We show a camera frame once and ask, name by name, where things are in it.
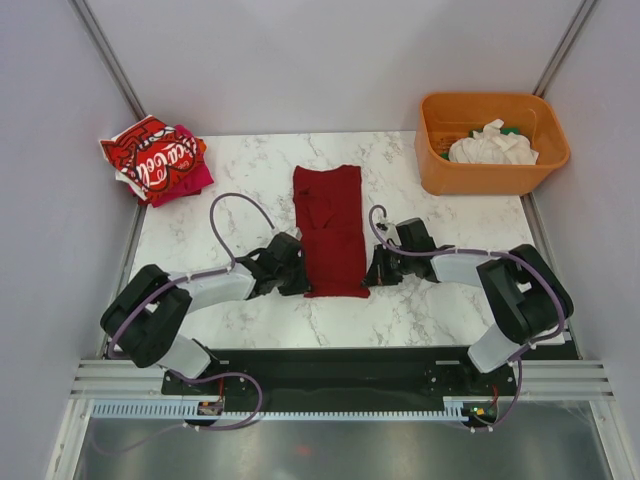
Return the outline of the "dark red t shirt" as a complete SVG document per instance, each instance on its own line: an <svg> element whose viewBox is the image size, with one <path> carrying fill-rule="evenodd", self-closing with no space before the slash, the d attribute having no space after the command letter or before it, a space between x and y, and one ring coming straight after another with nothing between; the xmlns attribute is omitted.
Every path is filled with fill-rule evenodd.
<svg viewBox="0 0 640 480"><path fill-rule="evenodd" d="M367 298L361 168L293 173L296 226L313 297Z"/></svg>

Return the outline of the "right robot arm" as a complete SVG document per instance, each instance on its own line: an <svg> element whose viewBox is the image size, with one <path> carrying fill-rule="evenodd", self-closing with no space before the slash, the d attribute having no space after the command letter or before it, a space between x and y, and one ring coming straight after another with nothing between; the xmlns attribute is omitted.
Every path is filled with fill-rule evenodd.
<svg viewBox="0 0 640 480"><path fill-rule="evenodd" d="M573 300L533 245L507 251L437 246L422 219L376 222L377 211L386 212L376 205L368 214L379 244L364 286L395 286L413 275L434 284L463 284L484 292L494 324L468 348L468 362L458 368L458 381L465 391L483 392L493 383L495 370L564 332L574 314Z"/></svg>

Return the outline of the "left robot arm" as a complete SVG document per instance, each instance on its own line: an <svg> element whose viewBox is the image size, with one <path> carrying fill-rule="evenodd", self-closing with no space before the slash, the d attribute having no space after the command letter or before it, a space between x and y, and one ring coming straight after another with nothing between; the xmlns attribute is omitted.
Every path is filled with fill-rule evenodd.
<svg viewBox="0 0 640 480"><path fill-rule="evenodd" d="M179 333L187 315L274 290L296 296L310 289L302 243L281 232L231 267L171 275L156 264L144 266L102 314L100 326L137 367L172 370L196 392L208 393L220 371L206 347Z"/></svg>

